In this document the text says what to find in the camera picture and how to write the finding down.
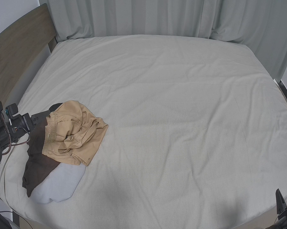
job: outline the bed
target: bed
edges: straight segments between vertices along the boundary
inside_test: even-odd
[[[0,197],[25,218],[51,228],[232,228],[273,208],[277,188],[287,199],[287,103],[244,45],[159,35],[63,41],[18,107],[32,115],[67,100],[109,128],[63,202],[27,197],[27,145],[3,156]]]

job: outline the pile of clothes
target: pile of clothes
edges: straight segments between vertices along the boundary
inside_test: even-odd
[[[37,124],[27,143],[29,158],[23,176],[27,196],[44,204],[70,198],[107,127],[102,118],[73,100]]]

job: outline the bed frame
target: bed frame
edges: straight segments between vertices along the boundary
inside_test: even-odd
[[[57,44],[56,29],[46,3],[0,33],[0,100],[4,104],[21,75],[48,44]]]

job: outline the black garment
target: black garment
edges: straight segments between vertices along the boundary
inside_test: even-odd
[[[35,129],[30,132],[30,140],[27,143],[29,155],[23,176],[23,187],[27,189],[27,196],[30,197],[33,189],[39,185],[52,172],[60,162],[42,154],[45,140],[45,126],[47,120],[44,118]]]

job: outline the gray curtain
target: gray curtain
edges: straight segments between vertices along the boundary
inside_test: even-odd
[[[157,34],[247,45],[279,81],[287,65],[287,0],[40,0],[57,40]]]

